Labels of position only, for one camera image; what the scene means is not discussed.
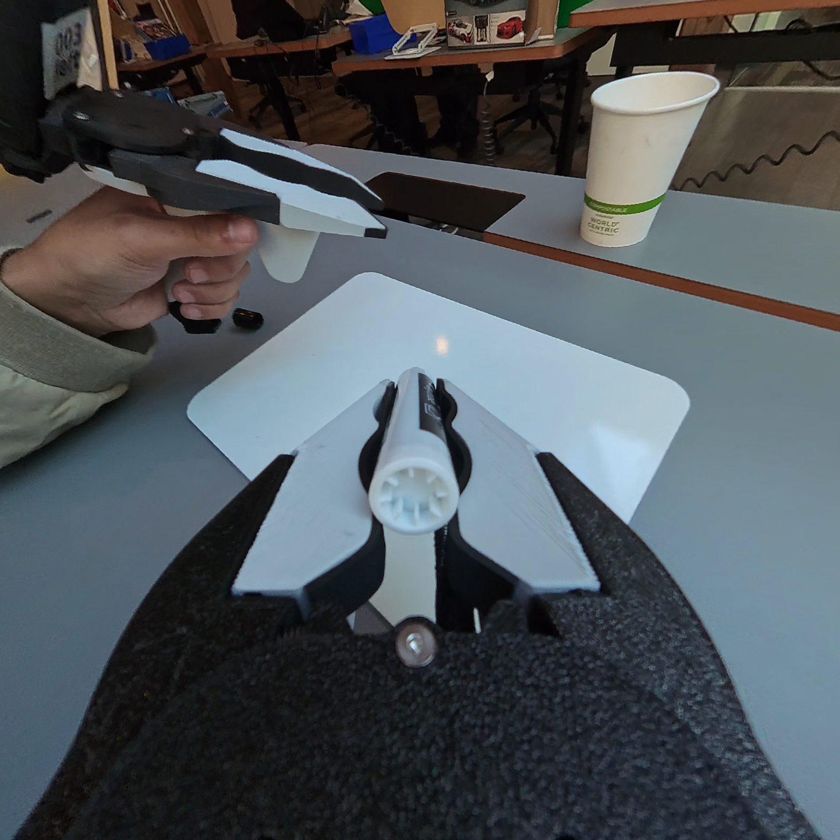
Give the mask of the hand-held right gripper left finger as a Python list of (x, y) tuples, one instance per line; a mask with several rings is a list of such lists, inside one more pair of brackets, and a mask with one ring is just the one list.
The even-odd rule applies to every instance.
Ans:
[(374, 521), (360, 461), (381, 431), (395, 386), (384, 381), (297, 449), (233, 582), (233, 595), (288, 599), (302, 617), (321, 603), (352, 615), (380, 587), (382, 526)]

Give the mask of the white dry-erase marker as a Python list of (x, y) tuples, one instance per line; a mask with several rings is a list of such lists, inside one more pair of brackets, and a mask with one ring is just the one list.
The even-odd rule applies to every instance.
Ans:
[(435, 532), (456, 513), (459, 484), (435, 384), (421, 368), (402, 373), (369, 486), (375, 518), (408, 535)]

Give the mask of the white whiteboard sheet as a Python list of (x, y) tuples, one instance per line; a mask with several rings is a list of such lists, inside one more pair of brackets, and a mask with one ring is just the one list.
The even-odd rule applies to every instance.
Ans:
[[(377, 384), (393, 382), (390, 410), (381, 403), (381, 431), (360, 460), (369, 501), (396, 384), (414, 367), (435, 386), (452, 382), (540, 455), (553, 455), (624, 522), (690, 404), (661, 375), (365, 273), (197, 393), (187, 415), (254, 479), (281, 455), (292, 461), (305, 440)], [(385, 571), (368, 601), (393, 624), (433, 617), (437, 531), (403, 534), (372, 516), (384, 533)]]

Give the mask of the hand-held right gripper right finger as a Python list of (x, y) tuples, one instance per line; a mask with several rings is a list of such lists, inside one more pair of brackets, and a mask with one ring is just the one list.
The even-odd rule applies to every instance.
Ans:
[(434, 535), (437, 617), (489, 615), (502, 601), (601, 590), (540, 452), (452, 382), (437, 398), (454, 457), (456, 514)]

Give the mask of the white paper cup green band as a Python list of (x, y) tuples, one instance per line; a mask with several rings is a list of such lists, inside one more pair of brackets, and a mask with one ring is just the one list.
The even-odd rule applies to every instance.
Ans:
[(719, 88), (714, 76), (681, 70), (614, 80), (592, 94), (584, 241), (617, 248), (646, 238)]

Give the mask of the person's left hand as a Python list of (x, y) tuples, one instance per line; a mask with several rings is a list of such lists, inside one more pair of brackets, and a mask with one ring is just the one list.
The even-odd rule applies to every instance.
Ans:
[[(169, 311), (224, 318), (249, 273), (255, 221), (168, 214), (146, 196), (103, 187), (8, 257), (2, 282), (19, 298), (90, 336), (142, 328)], [(180, 263), (171, 293), (164, 278)]]

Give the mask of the black office chair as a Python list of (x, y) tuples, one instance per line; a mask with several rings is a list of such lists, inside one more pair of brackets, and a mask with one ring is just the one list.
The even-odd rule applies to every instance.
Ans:
[(378, 151), (426, 156), (428, 134), (416, 97), (431, 94), (430, 85), (430, 78), (414, 69), (357, 70), (339, 79), (337, 92), (364, 106)]

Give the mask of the grey desk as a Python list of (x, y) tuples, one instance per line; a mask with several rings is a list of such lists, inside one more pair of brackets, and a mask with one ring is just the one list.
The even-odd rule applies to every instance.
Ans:
[(663, 375), (689, 411), (632, 527), (689, 597), (763, 749), (838, 838), (838, 333), (395, 223), (254, 268), (254, 333), (159, 322), (128, 394), (2, 470), (2, 838), (74, 739), (137, 605), (246, 478), (189, 422), (206, 384), (375, 271)]

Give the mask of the printed cardboard box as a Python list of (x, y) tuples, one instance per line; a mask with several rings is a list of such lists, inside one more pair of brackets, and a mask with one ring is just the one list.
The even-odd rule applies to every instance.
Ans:
[(447, 46), (523, 45), (527, 1), (445, 1)]

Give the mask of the person's left forearm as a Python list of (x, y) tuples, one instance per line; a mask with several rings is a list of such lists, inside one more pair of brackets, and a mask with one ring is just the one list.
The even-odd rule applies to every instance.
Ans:
[(95, 338), (1, 285), (1, 466), (86, 422), (154, 356), (151, 325)]

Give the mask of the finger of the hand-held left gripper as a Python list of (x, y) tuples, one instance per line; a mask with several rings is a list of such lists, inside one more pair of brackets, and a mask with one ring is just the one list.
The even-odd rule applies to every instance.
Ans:
[(280, 182), (348, 198), (368, 211), (384, 210), (382, 199), (354, 176), (273, 139), (222, 129), (218, 135), (218, 159), (245, 165)]
[(279, 224), (285, 228), (366, 238), (387, 236), (387, 227), (351, 198), (279, 180), (233, 161), (202, 161), (196, 172), (276, 194)]

